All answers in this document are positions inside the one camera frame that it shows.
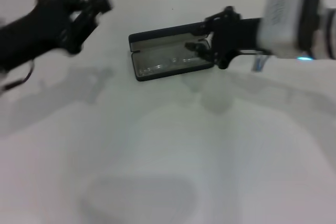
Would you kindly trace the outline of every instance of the white tabletop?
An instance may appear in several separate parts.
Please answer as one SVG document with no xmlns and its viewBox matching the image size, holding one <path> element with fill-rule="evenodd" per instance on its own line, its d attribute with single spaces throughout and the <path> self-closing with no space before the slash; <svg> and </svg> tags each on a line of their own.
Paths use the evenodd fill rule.
<svg viewBox="0 0 336 224">
<path fill-rule="evenodd" d="M 38 59 L 0 99 L 0 223 L 335 223 L 336 62 L 134 77 L 130 34 L 264 2 L 114 0 L 80 55 Z M 0 0 L 0 17 L 33 3 Z"/>
</svg>

